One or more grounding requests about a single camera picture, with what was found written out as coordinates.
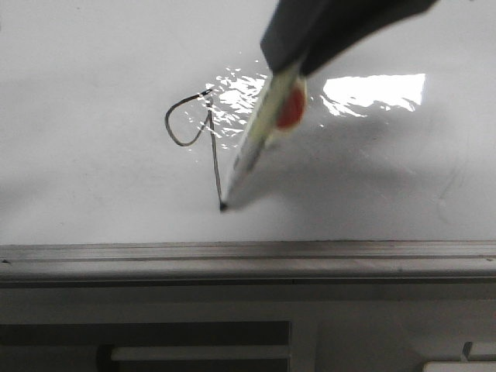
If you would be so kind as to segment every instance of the whiteboard frame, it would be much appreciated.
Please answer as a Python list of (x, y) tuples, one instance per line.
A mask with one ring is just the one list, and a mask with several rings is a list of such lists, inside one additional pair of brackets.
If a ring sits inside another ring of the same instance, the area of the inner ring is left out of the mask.
[(496, 241), (0, 246), (0, 285), (295, 279), (496, 279)]

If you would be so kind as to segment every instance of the marker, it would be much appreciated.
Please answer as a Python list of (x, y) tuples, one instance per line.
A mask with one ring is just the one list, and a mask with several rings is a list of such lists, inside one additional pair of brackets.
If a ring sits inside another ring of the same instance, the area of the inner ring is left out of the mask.
[(305, 84), (299, 70), (300, 63), (294, 63), (265, 82), (229, 167), (221, 211), (228, 208), (244, 179), (253, 170), (274, 129), (289, 130), (299, 122), (305, 108)]
[(303, 113), (295, 84), (372, 32), (427, 11), (437, 0), (280, 0), (261, 41), (273, 77), (260, 93), (227, 175), (220, 201), (228, 208), (274, 128)]

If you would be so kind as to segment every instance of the aluminum rail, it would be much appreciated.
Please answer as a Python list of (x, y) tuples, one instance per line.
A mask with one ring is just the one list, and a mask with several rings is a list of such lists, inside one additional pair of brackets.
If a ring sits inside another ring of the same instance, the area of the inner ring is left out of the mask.
[(496, 241), (0, 246), (0, 284), (424, 277), (496, 278)]

